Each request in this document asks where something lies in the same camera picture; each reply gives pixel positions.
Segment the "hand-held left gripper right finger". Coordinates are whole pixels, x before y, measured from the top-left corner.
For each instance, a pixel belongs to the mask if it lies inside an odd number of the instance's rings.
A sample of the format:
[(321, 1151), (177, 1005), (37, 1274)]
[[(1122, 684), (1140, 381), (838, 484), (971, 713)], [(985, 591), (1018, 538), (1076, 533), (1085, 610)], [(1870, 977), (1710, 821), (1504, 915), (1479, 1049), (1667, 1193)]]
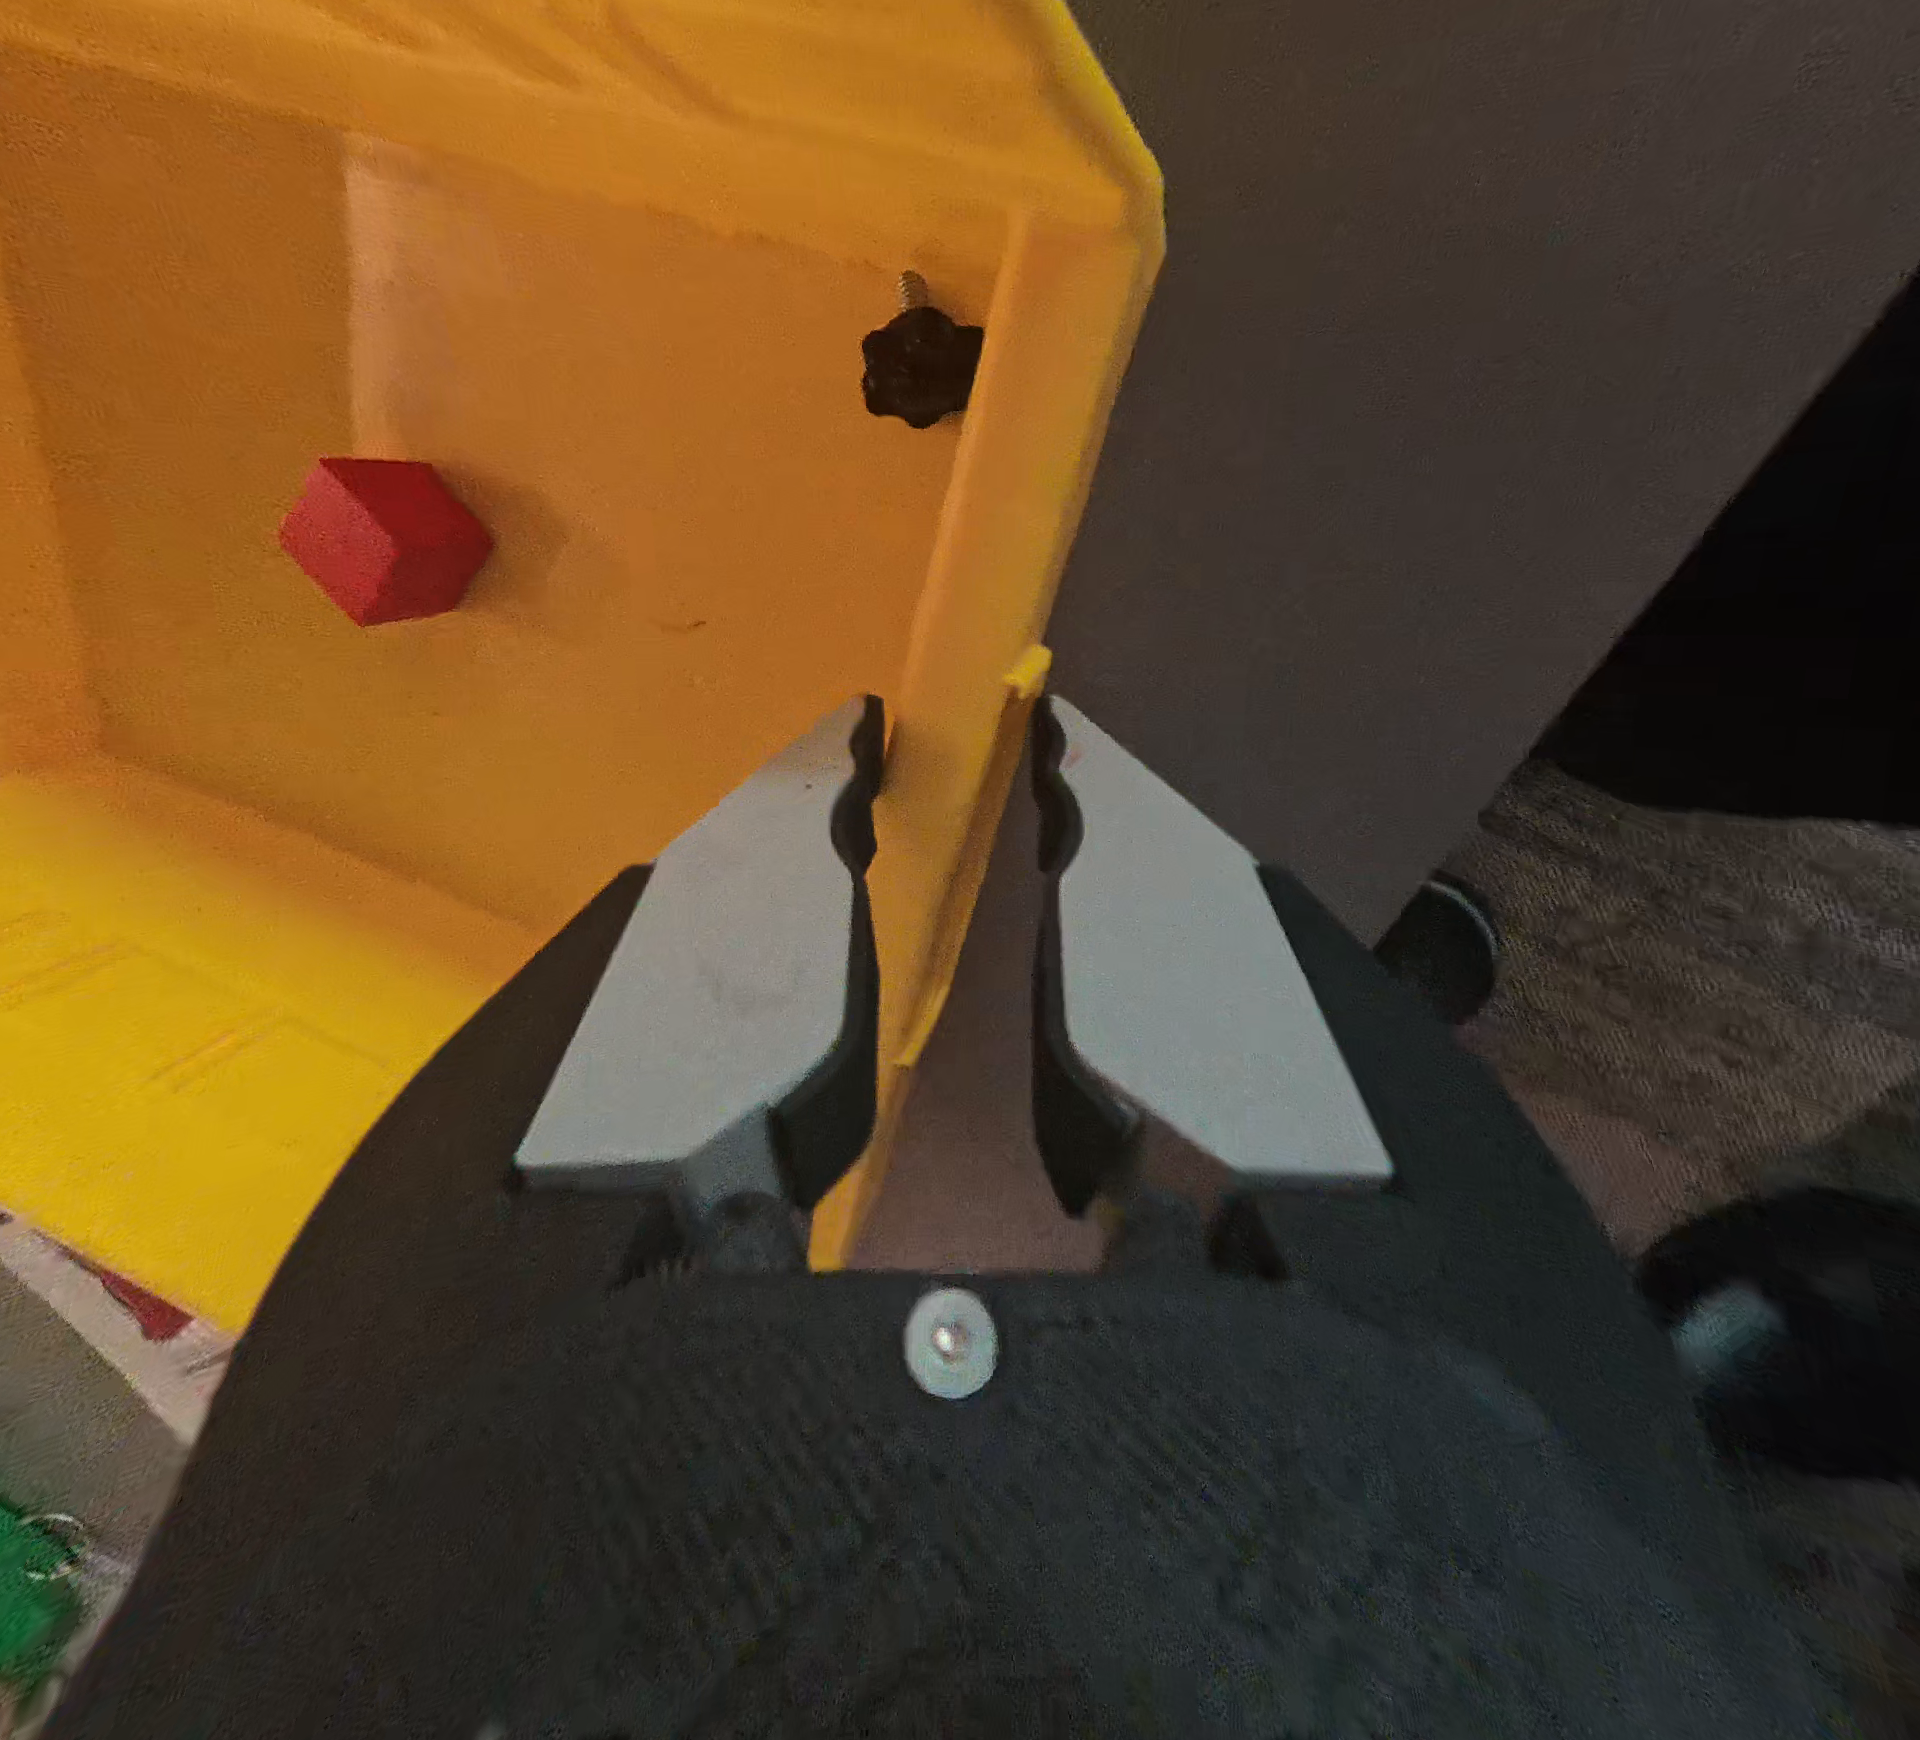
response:
[(1029, 1122), (1060, 1209), (1384, 1189), (1394, 1160), (1254, 854), (1062, 696), (1029, 746)]

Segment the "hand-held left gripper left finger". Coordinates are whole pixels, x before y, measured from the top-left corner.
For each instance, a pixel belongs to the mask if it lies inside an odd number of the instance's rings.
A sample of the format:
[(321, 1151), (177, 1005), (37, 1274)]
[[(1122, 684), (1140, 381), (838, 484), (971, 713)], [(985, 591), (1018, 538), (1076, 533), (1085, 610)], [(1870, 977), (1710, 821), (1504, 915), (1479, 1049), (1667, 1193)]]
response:
[(531, 1189), (816, 1209), (877, 1120), (868, 874), (886, 710), (852, 696), (644, 874), (513, 1156)]

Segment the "yellow plastic bin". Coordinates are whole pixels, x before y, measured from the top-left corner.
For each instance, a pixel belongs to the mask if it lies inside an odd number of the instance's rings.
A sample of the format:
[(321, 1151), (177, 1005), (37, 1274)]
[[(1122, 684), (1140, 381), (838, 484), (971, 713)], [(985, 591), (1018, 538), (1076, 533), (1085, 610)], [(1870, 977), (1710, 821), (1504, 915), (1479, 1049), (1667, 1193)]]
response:
[[(4, 0), (4, 1214), (226, 1328), (625, 864), (886, 707), (937, 1018), (1163, 253), (1065, 0)], [(964, 415), (862, 405), (916, 270)], [(362, 629), (321, 459), (490, 530)]]

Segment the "red cube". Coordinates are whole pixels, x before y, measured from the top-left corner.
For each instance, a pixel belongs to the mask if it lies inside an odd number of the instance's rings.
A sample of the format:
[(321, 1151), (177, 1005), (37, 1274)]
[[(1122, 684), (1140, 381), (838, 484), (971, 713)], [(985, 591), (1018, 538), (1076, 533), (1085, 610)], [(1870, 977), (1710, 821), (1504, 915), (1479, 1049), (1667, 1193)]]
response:
[(493, 552), (485, 524), (433, 466), (382, 456), (319, 459), (278, 545), (360, 629), (453, 613)]

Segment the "black caster wheel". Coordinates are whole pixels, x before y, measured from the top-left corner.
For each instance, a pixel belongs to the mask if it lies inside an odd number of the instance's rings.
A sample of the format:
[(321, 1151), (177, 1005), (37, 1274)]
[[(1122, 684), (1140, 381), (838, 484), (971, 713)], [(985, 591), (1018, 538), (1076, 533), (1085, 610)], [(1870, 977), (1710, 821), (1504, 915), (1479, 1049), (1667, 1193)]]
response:
[(1471, 1022), (1492, 999), (1502, 953), (1494, 909), (1451, 873), (1424, 879), (1371, 949), (1379, 966), (1451, 1028)]

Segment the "small red item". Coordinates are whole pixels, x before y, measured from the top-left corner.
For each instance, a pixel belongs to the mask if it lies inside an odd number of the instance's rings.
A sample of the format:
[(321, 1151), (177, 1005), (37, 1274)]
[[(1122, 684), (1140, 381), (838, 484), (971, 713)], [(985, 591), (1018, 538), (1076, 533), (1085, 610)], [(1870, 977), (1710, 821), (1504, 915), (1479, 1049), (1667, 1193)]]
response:
[(170, 1345), (194, 1326), (194, 1316), (139, 1283), (87, 1260), (76, 1262), (133, 1322), (145, 1345)]

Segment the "black knob screw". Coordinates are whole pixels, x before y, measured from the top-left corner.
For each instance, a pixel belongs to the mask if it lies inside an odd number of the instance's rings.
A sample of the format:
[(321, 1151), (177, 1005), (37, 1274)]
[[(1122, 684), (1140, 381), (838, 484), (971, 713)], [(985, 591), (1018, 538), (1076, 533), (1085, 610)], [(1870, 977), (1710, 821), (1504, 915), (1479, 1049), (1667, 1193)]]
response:
[(985, 350), (985, 330), (935, 305), (916, 269), (899, 270), (898, 307), (860, 343), (865, 413), (927, 433), (965, 415)]

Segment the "black rounded item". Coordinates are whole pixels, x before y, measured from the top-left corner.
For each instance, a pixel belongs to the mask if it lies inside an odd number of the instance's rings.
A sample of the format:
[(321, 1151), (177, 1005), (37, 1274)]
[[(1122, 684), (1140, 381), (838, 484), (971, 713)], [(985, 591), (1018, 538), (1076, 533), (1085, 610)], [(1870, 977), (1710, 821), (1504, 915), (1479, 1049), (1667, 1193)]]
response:
[(1722, 1452), (1918, 1481), (1918, 1213), (1807, 1184), (1716, 1207), (1635, 1264)]

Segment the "green plastic item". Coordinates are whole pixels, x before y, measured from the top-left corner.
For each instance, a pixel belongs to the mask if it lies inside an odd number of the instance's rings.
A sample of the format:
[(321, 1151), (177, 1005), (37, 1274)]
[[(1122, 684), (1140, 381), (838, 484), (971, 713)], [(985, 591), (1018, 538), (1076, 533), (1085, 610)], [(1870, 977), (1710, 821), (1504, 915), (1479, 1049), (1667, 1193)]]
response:
[(2, 1685), (23, 1697), (59, 1665), (81, 1619), (83, 1531), (2, 1501)]

